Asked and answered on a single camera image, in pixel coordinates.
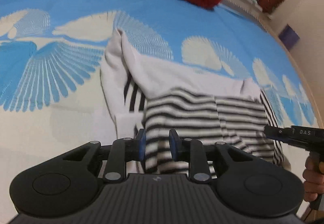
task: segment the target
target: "black and white striped fabric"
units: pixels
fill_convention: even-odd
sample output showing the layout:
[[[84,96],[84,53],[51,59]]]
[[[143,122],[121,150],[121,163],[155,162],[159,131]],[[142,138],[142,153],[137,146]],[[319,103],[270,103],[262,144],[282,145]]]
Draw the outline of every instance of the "black and white striped fabric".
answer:
[[[144,127],[140,124],[137,125],[135,134],[137,129],[145,128],[149,136],[145,162],[148,173],[186,172],[188,170],[188,164],[185,162],[178,162],[174,167],[168,166],[168,163],[171,163],[171,153],[167,137],[171,128],[175,128],[180,137],[194,137],[195,135],[205,145],[211,145],[220,140],[225,141],[276,165],[282,165],[284,156],[280,142],[273,142],[263,135],[265,124],[278,126],[271,105],[263,92],[260,95],[261,103],[196,95],[181,89],[172,90],[170,95],[147,100],[129,75],[124,88],[124,98],[125,105],[130,112],[146,110]],[[191,104],[192,117],[185,113],[187,105]]]

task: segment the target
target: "silver screw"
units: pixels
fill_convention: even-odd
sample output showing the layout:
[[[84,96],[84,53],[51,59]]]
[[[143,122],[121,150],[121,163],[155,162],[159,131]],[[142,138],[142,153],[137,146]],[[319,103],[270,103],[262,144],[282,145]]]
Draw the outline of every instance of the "silver screw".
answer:
[[[210,179],[210,176],[205,173],[197,173],[193,176],[193,178],[196,179],[197,181],[205,182],[208,179]]]
[[[107,180],[118,180],[121,177],[122,176],[117,172],[110,172],[110,173],[105,174],[105,178]]]

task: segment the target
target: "bed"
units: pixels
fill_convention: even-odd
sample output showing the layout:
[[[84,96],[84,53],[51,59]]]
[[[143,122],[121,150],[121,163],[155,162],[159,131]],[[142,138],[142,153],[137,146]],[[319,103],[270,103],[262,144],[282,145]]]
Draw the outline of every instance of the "bed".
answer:
[[[141,54],[226,77],[252,77],[279,126],[318,126],[317,109],[294,62],[260,20],[230,0],[213,11],[181,0],[0,4],[0,223],[16,213],[9,185],[19,172],[85,142],[105,145],[116,139],[100,80],[114,28],[129,35],[140,31],[132,40],[145,43],[136,47]],[[193,56],[197,46],[200,59]],[[217,62],[207,60],[214,55]],[[70,78],[64,77],[69,71]],[[284,151],[301,177],[307,153],[287,146]]]

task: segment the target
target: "blue bed sheet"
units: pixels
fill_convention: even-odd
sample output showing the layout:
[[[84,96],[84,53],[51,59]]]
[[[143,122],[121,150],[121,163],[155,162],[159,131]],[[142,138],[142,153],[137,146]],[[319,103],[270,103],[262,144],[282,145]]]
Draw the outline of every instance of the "blue bed sheet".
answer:
[[[0,0],[0,105],[34,111],[96,70],[113,28],[143,54],[234,78],[252,77],[280,126],[313,125],[311,104],[280,45],[219,5],[181,0]]]

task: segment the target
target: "white logo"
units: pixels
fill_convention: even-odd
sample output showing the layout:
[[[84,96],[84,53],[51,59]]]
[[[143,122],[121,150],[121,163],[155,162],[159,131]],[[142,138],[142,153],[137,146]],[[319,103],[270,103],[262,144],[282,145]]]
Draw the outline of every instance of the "white logo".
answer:
[[[154,181],[156,181],[156,182],[158,182],[158,181],[161,181],[161,180],[162,180],[162,178],[160,178],[159,176],[153,177],[152,179],[153,179]]]

